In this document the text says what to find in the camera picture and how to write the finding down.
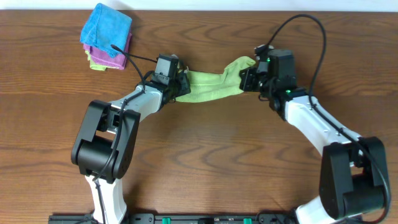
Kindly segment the green microfiber cloth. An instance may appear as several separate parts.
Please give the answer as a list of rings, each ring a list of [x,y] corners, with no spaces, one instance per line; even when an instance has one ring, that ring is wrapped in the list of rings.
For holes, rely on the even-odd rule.
[[[187,77],[191,92],[176,97],[176,101],[202,103],[242,94],[244,91],[239,87],[241,83],[239,73],[241,70],[255,65],[255,63],[253,59],[242,56],[227,65],[221,74],[189,70]]]

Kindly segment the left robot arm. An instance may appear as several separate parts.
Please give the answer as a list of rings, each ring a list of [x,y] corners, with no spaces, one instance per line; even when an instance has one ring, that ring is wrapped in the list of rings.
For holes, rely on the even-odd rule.
[[[188,71],[176,74],[149,71],[130,94],[119,100],[93,100],[87,107],[72,147],[71,161],[88,181],[95,209],[80,223],[122,223],[127,206],[122,178],[127,172],[138,127],[150,114],[190,93]]]

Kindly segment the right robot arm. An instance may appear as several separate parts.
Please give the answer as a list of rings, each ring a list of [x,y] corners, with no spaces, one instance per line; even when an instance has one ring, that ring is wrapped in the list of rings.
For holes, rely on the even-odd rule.
[[[362,214],[381,209],[382,222],[391,205],[383,143],[364,138],[327,112],[294,74],[240,71],[240,88],[259,92],[260,100],[296,127],[322,156],[319,195],[295,210],[298,223],[363,223]]]

